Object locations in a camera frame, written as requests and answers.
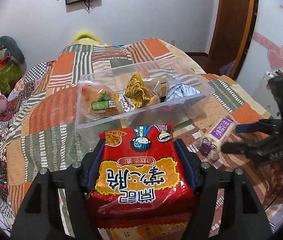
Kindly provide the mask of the checkered patterned blanket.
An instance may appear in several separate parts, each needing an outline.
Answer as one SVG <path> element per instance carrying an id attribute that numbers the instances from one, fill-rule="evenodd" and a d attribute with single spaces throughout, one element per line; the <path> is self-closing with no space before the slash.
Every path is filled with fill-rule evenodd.
<path id="1" fill-rule="evenodd" d="M 25 117 L 26 112 L 35 105 L 33 102 L 28 103 L 28 100 L 53 65 L 54 62 L 49 61 L 31 68 L 7 97 L 6 114 L 0 115 L 0 215 L 1 220 L 6 219 L 10 223 L 14 219 L 14 213 L 7 183 L 7 137 Z"/>

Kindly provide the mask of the green cardboard box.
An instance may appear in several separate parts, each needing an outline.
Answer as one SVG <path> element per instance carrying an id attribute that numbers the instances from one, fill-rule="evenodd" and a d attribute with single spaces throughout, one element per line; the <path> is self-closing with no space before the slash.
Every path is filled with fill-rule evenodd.
<path id="1" fill-rule="evenodd" d="M 12 60 L 0 63 L 0 91 L 8 96 L 22 78 L 20 68 Z"/>

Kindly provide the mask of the wooden wardrobe with sliding door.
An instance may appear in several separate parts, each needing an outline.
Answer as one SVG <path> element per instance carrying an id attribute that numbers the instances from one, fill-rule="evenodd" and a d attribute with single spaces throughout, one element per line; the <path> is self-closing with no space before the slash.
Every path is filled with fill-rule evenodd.
<path id="1" fill-rule="evenodd" d="M 283 0 L 259 0 L 256 26 L 237 83 L 276 119 L 280 113 L 267 81 L 283 72 Z"/>

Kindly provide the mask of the purple label biscuit roll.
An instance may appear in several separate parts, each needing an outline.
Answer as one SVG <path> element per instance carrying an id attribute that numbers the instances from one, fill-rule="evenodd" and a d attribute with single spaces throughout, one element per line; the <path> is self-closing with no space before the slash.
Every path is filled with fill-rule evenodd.
<path id="1" fill-rule="evenodd" d="M 210 159 L 216 159 L 221 151 L 221 146 L 228 140 L 229 136 L 237 126 L 237 123 L 229 118 L 221 117 L 201 138 L 199 151 Z"/>

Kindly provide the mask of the blue white snack bag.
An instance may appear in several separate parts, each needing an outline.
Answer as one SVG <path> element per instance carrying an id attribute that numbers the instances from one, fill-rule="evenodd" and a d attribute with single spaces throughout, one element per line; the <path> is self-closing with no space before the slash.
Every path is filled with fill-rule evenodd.
<path id="1" fill-rule="evenodd" d="M 169 91 L 167 92 L 167 95 L 165 97 L 165 102 L 184 98 L 187 96 L 192 96 L 196 94 L 200 94 L 201 92 L 195 88 L 193 88 L 190 85 L 186 85 L 185 83 L 180 83 L 172 86 Z"/>

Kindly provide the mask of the yellow bed footboard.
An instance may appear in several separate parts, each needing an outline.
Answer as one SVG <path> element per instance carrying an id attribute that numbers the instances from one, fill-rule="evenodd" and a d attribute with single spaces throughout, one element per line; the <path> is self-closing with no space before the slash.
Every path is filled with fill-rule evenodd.
<path id="1" fill-rule="evenodd" d="M 101 39 L 89 31 L 79 31 L 72 39 L 71 44 L 103 45 Z"/>

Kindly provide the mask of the orange pastry clear pack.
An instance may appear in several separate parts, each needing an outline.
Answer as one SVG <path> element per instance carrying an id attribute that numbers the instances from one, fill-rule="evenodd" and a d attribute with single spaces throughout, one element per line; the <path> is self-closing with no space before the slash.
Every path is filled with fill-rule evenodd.
<path id="1" fill-rule="evenodd" d="M 78 96 L 78 109 L 92 121 L 120 114 L 116 93 L 100 82 L 80 82 Z"/>

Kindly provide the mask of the patchwork striped quilt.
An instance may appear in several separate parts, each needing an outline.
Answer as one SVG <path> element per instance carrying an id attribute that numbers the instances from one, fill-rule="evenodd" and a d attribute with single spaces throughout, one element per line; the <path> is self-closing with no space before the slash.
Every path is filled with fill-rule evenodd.
<path id="1" fill-rule="evenodd" d="M 33 67 L 0 118 L 10 239 L 266 239 L 274 179 L 223 142 L 269 113 L 156 38 L 77 41 Z"/>

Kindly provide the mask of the brown biscuit roll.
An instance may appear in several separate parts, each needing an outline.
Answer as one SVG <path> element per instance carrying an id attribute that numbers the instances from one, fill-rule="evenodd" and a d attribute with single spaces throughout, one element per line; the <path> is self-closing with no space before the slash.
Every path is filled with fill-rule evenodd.
<path id="1" fill-rule="evenodd" d="M 164 77 L 142 78 L 144 86 L 157 94 L 160 98 L 165 97 L 169 90 L 168 80 Z"/>

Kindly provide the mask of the brown wooden door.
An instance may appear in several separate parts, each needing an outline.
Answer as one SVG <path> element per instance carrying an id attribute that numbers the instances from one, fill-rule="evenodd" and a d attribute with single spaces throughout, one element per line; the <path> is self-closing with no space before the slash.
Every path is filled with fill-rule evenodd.
<path id="1" fill-rule="evenodd" d="M 222 75 L 222 67 L 231 63 L 228 76 L 238 77 L 252 41 L 258 4 L 259 0 L 219 0 L 207 73 Z"/>

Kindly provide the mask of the clear plastic storage bin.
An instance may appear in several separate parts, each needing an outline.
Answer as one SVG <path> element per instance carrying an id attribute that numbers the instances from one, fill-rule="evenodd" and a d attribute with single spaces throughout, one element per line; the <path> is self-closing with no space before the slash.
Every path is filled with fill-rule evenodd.
<path id="1" fill-rule="evenodd" d="M 196 118 L 214 92 L 178 59 L 115 67 L 81 76 L 75 127 L 100 133 L 111 128 Z"/>

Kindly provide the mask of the grey green pillow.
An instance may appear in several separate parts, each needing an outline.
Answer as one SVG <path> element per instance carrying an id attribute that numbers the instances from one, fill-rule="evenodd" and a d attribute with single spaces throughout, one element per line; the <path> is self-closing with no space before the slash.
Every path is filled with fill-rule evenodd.
<path id="1" fill-rule="evenodd" d="M 20 64 L 25 62 L 24 54 L 18 47 L 17 42 L 10 36 L 0 37 L 0 51 L 6 50 L 5 55 L 13 57 L 13 59 Z"/>

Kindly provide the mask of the red noodle snack bag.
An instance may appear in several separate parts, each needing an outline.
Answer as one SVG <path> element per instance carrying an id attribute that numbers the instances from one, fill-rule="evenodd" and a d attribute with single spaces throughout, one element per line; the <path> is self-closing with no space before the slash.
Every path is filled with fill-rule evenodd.
<path id="1" fill-rule="evenodd" d="M 87 207 L 99 228 L 186 222 L 195 196 L 173 141 L 172 124 L 102 132 L 105 140 Z"/>

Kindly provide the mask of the yellow snack bag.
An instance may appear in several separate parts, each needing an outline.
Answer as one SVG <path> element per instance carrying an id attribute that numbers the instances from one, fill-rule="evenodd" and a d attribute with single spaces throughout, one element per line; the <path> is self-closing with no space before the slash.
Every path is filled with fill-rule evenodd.
<path id="1" fill-rule="evenodd" d="M 139 72 L 135 72 L 128 81 L 124 97 L 131 101 L 135 109 L 141 109 L 161 102 L 157 94 L 144 86 Z"/>

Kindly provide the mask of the beige cracker block pack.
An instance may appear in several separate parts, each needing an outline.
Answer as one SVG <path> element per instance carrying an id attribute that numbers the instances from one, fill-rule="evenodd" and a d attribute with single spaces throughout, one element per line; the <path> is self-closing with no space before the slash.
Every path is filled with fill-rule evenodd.
<path id="1" fill-rule="evenodd" d="M 188 223 L 151 225 L 106 229 L 110 239 L 181 239 Z"/>

